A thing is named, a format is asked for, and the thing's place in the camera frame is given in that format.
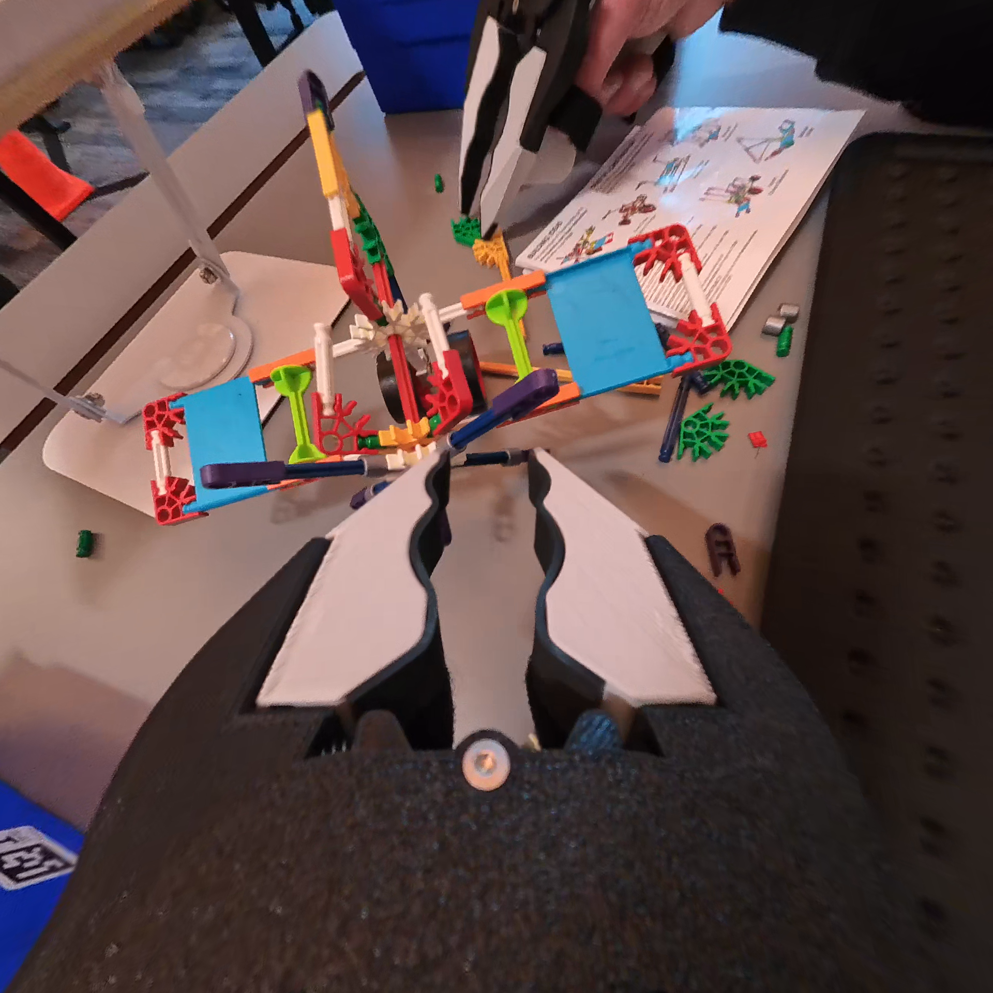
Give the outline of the purple clip connector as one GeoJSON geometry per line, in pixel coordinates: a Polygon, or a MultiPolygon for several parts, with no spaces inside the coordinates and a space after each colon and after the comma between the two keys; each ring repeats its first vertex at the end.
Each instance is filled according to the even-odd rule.
{"type": "Polygon", "coordinates": [[[737,577],[741,564],[733,534],[721,522],[712,524],[705,532],[705,545],[712,574],[719,578],[724,572],[737,577]]]}

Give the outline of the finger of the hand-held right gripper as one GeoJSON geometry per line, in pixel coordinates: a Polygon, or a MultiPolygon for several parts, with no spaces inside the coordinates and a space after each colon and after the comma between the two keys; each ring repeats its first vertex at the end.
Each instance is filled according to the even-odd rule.
{"type": "Polygon", "coordinates": [[[511,77],[503,129],[490,154],[490,172],[478,198],[480,232],[484,237],[492,237],[503,223],[505,203],[519,192],[536,158],[536,152],[524,148],[523,133],[546,57],[539,47],[532,48],[511,77]]]}
{"type": "Polygon", "coordinates": [[[463,109],[459,210],[478,216],[478,200],[513,76],[513,32],[492,11],[478,12],[463,109]]]}

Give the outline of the blue bin with square tag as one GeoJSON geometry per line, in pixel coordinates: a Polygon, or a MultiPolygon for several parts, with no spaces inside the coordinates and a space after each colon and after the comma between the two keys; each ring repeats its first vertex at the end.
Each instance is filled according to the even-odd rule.
{"type": "Polygon", "coordinates": [[[1,784],[1,989],[48,924],[84,835],[5,781],[1,784]]]}

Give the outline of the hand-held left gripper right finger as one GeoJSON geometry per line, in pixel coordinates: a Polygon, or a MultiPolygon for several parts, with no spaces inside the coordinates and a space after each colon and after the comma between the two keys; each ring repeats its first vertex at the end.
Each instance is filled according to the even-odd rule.
{"type": "Polygon", "coordinates": [[[594,700],[715,705],[649,534],[544,449],[528,458],[528,492],[543,572],[535,634],[548,661],[594,700]]]}

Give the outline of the blue plastic bin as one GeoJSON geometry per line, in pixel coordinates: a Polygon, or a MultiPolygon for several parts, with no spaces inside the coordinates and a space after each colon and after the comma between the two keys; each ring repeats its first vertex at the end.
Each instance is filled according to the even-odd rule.
{"type": "Polygon", "coordinates": [[[385,114],[458,109],[477,1],[336,1],[385,114]]]}

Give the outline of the person's right hand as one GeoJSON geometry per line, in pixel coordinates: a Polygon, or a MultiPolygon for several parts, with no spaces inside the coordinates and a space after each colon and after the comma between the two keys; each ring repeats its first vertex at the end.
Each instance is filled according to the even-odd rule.
{"type": "Polygon", "coordinates": [[[602,1],[590,17],[576,86],[606,115],[628,118],[658,85],[647,40],[686,38],[725,5],[721,1],[602,1]]]}

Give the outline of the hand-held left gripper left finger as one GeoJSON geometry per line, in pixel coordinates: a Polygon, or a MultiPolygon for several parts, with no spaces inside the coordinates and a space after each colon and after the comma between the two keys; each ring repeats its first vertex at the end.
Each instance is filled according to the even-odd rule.
{"type": "Polygon", "coordinates": [[[430,453],[328,534],[256,706],[345,702],[431,639],[432,573],[451,540],[448,452],[430,453]]]}

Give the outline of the person's right forearm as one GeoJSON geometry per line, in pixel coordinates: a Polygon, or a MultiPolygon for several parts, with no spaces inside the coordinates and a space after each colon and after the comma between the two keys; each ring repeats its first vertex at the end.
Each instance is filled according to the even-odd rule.
{"type": "Polygon", "coordinates": [[[734,1],[719,27],[812,57],[823,81],[925,122],[992,127],[990,1],[734,1]]]}

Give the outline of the white instruction booklet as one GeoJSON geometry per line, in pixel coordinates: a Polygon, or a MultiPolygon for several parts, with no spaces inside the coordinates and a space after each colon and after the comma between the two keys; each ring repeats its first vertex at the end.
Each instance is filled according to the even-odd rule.
{"type": "Polygon", "coordinates": [[[516,257],[547,272],[677,223],[731,329],[857,130],[862,110],[664,107],[635,126],[516,257]]]}

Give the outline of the orange chair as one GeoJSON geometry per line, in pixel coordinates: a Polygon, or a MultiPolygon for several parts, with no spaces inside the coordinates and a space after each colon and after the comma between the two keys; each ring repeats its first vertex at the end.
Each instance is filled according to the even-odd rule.
{"type": "Polygon", "coordinates": [[[36,114],[1,139],[2,204],[60,250],[77,240],[65,225],[77,208],[130,190],[147,177],[141,172],[96,187],[76,176],[61,142],[68,128],[36,114]]]}

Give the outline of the colourful toy rod airplane model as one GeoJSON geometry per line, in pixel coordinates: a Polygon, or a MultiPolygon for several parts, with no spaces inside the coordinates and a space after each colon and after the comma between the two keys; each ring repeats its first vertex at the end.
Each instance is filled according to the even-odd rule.
{"type": "Polygon", "coordinates": [[[731,354],[681,225],[466,293],[450,307],[430,294],[406,304],[343,167],[324,84],[306,71],[300,92],[341,289],[356,308],[350,335],[335,342],[329,325],[316,324],[310,349],[193,392],[192,373],[212,371],[230,330],[207,326],[180,352],[191,366],[165,366],[166,395],[140,415],[158,525],[312,479],[398,474],[504,424],[731,354]],[[519,379],[486,377],[481,360],[515,365],[519,379]],[[536,368],[568,369],[574,381],[536,368]]]}

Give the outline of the dark blue rod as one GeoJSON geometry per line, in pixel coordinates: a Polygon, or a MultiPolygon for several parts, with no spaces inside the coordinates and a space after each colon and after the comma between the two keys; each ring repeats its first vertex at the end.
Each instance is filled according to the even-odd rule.
{"type": "Polygon", "coordinates": [[[678,379],[679,385],[674,395],[664,431],[664,439],[661,443],[658,454],[658,461],[663,464],[668,464],[676,451],[681,423],[685,415],[688,396],[692,388],[692,377],[690,373],[682,375],[678,379]]]}

